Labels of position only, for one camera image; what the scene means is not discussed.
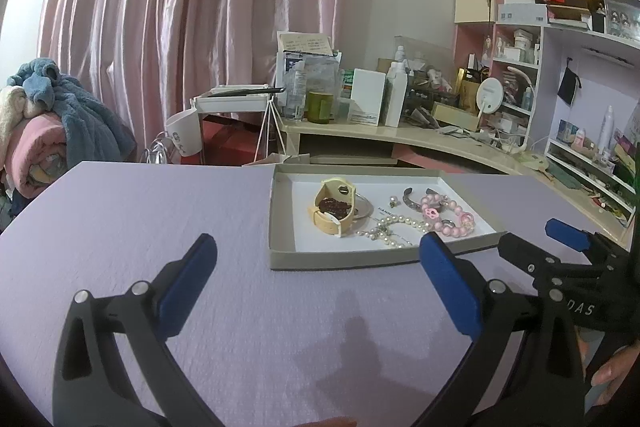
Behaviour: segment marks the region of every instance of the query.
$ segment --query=lavender table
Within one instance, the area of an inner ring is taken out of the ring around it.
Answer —
[[[458,365],[453,327],[418,265],[330,273],[268,269],[272,167],[84,163],[0,236],[0,353],[50,419],[52,368],[72,296],[116,295],[152,279],[202,232],[218,267],[169,346],[228,427],[291,426],[352,415],[364,427],[408,426]],[[558,217],[591,230],[530,176],[462,174],[508,230],[564,260],[584,258],[544,235]],[[514,211],[518,201],[535,201]],[[486,277],[532,291],[495,250],[472,254]],[[126,342],[144,405],[157,410]]]

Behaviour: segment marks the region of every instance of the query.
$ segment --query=blue gripper pad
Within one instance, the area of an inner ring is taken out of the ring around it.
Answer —
[[[477,340],[482,332],[481,305],[456,267],[456,264],[471,263],[456,259],[434,232],[420,241],[420,262],[456,329],[473,341]]]
[[[218,261],[213,237],[202,234],[181,261],[174,281],[158,302],[156,335],[162,339],[180,333]]]
[[[586,252],[591,248],[591,241],[586,233],[557,219],[549,219],[546,222],[545,232],[552,239],[575,251]]]

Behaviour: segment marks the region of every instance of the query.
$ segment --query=metal screw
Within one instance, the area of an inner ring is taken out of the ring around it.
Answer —
[[[78,304],[82,304],[89,298],[89,292],[87,290],[80,290],[76,295],[74,295],[74,301]]]
[[[505,293],[507,291],[507,285],[502,281],[494,279],[489,283],[489,289],[491,293]]]
[[[549,291],[549,297],[551,297],[551,300],[555,302],[561,302],[562,299],[564,299],[564,295],[562,295],[562,292],[556,288],[553,288]]]
[[[146,281],[138,281],[131,287],[133,295],[144,295],[149,289],[149,283]]]

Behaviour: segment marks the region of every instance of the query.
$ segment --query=bookshelf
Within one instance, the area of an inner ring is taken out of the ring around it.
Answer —
[[[497,6],[503,4],[504,0],[494,2],[497,15]],[[490,23],[469,23],[462,30],[466,41],[456,39],[454,42],[458,57],[456,66],[466,67],[465,57],[469,53],[481,56],[479,50],[487,35],[492,36],[495,48],[498,36],[513,36],[513,32],[519,28],[532,33],[534,39],[540,38],[540,63],[528,64],[493,56],[490,74],[501,78],[509,66],[527,73],[534,84],[536,105],[533,111],[525,111],[517,105],[506,103],[501,110],[520,116],[527,122],[529,149],[544,155],[549,162],[562,168],[584,187],[601,194],[616,209],[622,235],[635,214],[633,188],[618,176],[609,174],[595,162],[559,142],[556,136],[560,120],[565,120],[584,128],[591,140],[597,140],[600,124],[609,104],[614,107],[615,127],[624,131],[628,118],[640,100],[640,42],[580,28],[503,24],[496,22],[494,16]],[[577,91],[572,106],[566,105],[558,97],[568,58],[572,58],[570,67],[580,76],[583,84],[583,88]],[[593,212],[587,212],[592,219],[603,212],[612,217],[595,203],[593,208]]]

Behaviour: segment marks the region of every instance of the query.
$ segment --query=human hand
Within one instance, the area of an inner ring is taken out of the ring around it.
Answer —
[[[329,420],[324,420],[321,422],[305,423],[304,425],[299,425],[298,427],[356,427],[357,425],[358,422],[353,418],[340,417],[331,418]]]
[[[578,350],[580,351],[580,360],[582,361],[582,375],[584,376],[587,368],[584,365],[584,361],[587,359],[587,353],[589,352],[589,344],[587,344],[580,333],[578,332],[578,328],[575,328],[575,337],[578,339]]]
[[[596,405],[609,403],[616,391],[625,381],[626,375],[636,363],[640,355],[640,341],[633,346],[625,347],[617,352],[609,362],[599,368],[598,372],[591,378],[591,385],[601,385],[609,383],[604,392],[600,395]]]

